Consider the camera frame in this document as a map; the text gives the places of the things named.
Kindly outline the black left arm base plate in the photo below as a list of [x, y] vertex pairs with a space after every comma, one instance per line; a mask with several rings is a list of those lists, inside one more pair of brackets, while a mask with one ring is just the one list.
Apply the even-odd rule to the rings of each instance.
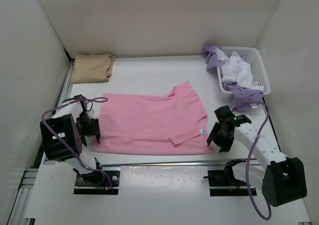
[[110, 167], [105, 170], [110, 181], [103, 174], [95, 172], [89, 174], [77, 174], [73, 194], [75, 195], [117, 195], [120, 184], [120, 168]]

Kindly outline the pink t shirt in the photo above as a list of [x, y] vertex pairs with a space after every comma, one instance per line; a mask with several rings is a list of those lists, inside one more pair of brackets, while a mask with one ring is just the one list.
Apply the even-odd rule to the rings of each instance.
[[105, 93], [95, 152], [128, 155], [202, 155], [207, 145], [207, 112], [190, 82], [166, 96]]

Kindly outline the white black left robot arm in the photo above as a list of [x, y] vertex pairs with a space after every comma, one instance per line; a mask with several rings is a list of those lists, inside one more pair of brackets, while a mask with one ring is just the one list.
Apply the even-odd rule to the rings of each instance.
[[87, 137], [94, 136], [99, 142], [101, 136], [99, 120], [88, 104], [107, 100], [78, 95], [64, 100], [57, 108], [45, 111], [40, 121], [46, 158], [69, 164], [81, 179], [94, 186], [103, 185], [108, 176], [102, 171], [98, 159], [83, 149], [87, 146]]

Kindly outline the white t shirt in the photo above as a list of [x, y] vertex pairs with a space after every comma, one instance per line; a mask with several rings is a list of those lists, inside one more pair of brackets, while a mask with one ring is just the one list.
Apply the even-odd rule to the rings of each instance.
[[264, 87], [259, 86], [259, 82], [253, 80], [250, 64], [246, 63], [235, 51], [230, 57], [220, 49], [216, 49], [215, 52], [221, 64], [221, 82], [223, 85], [264, 91]]

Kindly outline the beige t shirt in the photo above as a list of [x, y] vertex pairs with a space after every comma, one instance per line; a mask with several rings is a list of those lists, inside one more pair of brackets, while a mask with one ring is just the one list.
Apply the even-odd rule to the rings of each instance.
[[116, 57], [111, 54], [76, 55], [71, 83], [107, 82], [112, 75]]

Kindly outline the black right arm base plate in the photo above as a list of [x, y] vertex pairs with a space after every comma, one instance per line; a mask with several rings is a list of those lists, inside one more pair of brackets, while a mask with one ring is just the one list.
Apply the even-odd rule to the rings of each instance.
[[209, 183], [211, 197], [247, 197], [247, 185], [240, 180], [230, 181], [223, 170], [208, 170], [204, 180]]

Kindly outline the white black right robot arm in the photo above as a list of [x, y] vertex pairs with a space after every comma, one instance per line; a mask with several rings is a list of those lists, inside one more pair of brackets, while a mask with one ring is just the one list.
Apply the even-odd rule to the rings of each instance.
[[258, 134], [249, 122], [235, 120], [215, 123], [207, 143], [214, 142], [221, 152], [227, 152], [233, 141], [241, 142], [257, 159], [261, 168], [246, 169], [246, 159], [227, 162], [222, 170], [209, 170], [206, 178], [211, 187], [238, 186], [241, 182], [258, 189], [266, 202], [278, 207], [307, 196], [304, 165], [289, 158]]

